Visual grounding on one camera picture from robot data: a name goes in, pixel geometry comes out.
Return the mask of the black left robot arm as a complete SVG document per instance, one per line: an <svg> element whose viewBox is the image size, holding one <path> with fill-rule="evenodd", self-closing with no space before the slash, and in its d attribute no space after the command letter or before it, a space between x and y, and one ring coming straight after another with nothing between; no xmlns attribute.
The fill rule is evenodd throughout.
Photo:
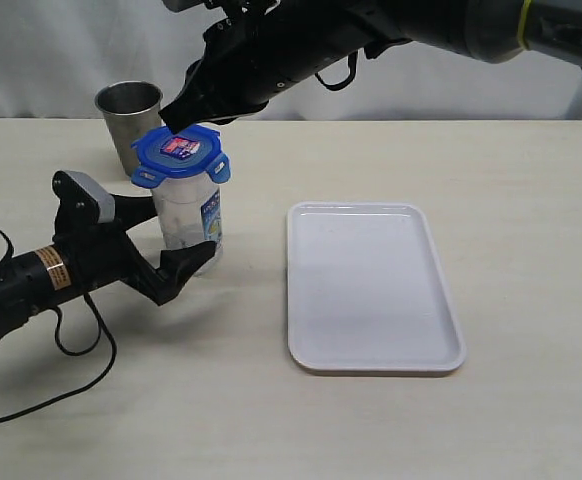
<svg viewBox="0 0 582 480"><path fill-rule="evenodd" d="M203 241L163 250L153 267L127 232L157 215L151 197L111 194L89 175L59 170L59 199L50 245L0 259L0 340L28 320L86 293L122 282L157 305L175 299L215 254Z"/></svg>

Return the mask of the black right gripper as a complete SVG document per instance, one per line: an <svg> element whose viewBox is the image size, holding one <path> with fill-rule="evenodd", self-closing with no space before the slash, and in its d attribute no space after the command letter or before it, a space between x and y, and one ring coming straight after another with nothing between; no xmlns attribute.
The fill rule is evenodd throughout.
<svg viewBox="0 0 582 480"><path fill-rule="evenodd" d="M180 97L159 116L176 134L255 115L310 77L340 91L355 79L365 44L366 31L343 9L274 9L251 28L235 23L209 41Z"/></svg>

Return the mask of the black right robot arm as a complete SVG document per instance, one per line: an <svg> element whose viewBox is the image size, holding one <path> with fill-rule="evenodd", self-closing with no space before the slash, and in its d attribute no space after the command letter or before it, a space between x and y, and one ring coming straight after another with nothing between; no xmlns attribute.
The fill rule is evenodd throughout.
<svg viewBox="0 0 582 480"><path fill-rule="evenodd" d="M332 64L421 43L498 64L535 51L582 69L582 1L222 1L178 95L160 110L179 132L264 110Z"/></svg>

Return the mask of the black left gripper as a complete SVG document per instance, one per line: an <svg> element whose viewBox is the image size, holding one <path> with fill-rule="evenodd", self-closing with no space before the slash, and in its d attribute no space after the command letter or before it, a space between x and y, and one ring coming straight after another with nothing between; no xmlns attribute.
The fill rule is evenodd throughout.
<svg viewBox="0 0 582 480"><path fill-rule="evenodd" d="M161 305L176 298L186 283L216 254L215 242L163 250L158 271L142 257L127 231L157 216L151 196L113 195L113 221L68 228L54 220L52 246L69 273L70 285L50 295L62 305L120 281Z"/></svg>

